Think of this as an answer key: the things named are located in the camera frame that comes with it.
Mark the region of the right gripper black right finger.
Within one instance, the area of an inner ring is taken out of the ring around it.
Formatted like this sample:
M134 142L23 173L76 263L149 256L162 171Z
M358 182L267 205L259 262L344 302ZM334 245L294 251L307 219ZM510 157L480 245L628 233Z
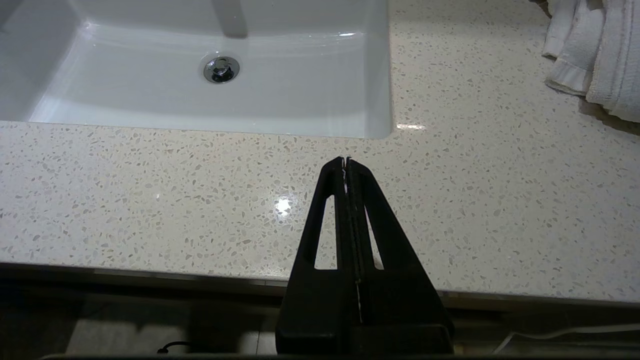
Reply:
M365 325L450 327L438 292L372 171L346 159L359 313Z

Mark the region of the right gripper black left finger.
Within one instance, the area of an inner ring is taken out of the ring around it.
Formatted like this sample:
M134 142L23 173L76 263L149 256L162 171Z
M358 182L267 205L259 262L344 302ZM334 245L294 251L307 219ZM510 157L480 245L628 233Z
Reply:
M282 302L281 315L288 326L362 323L361 219L351 173L349 157L336 157L320 171ZM329 199L334 203L336 268L318 269L315 262Z

